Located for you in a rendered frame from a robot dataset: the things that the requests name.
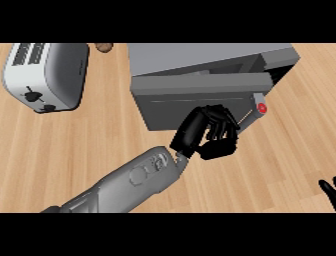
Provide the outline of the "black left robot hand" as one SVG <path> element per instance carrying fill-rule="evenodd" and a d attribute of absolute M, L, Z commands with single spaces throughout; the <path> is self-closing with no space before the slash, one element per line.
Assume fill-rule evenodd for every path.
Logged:
<path fill-rule="evenodd" d="M 170 147 L 188 158 L 199 153 L 204 160 L 229 156 L 236 151 L 241 126 L 223 105 L 197 107 L 189 113 Z"/>

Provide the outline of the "dark grey microwave door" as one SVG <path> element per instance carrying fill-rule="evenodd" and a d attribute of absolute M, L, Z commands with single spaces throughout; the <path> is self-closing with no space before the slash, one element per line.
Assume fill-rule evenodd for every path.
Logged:
<path fill-rule="evenodd" d="M 269 73 L 139 76 L 132 94 L 151 131 L 176 130 L 197 107 L 222 104 L 238 121 L 253 110 L 250 97 L 273 88 Z"/>

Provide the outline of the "grey microwave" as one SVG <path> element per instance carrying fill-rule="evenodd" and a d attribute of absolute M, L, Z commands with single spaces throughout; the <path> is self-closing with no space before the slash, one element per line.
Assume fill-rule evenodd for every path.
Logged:
<path fill-rule="evenodd" d="M 273 87 L 300 60 L 288 43 L 132 43 L 129 57 L 132 78 L 269 73 Z"/>

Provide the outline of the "brown round object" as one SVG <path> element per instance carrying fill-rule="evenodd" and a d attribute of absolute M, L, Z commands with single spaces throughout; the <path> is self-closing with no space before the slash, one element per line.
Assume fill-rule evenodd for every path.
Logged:
<path fill-rule="evenodd" d="M 98 43 L 96 48 L 102 53 L 108 53 L 114 48 L 114 44 L 112 43 Z"/>

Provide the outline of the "silver toaster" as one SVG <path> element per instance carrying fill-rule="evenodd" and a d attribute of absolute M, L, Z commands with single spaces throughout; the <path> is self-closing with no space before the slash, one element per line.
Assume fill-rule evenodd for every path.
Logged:
<path fill-rule="evenodd" d="M 3 68 L 3 86 L 37 112 L 80 106 L 90 48 L 86 43 L 15 43 Z"/>

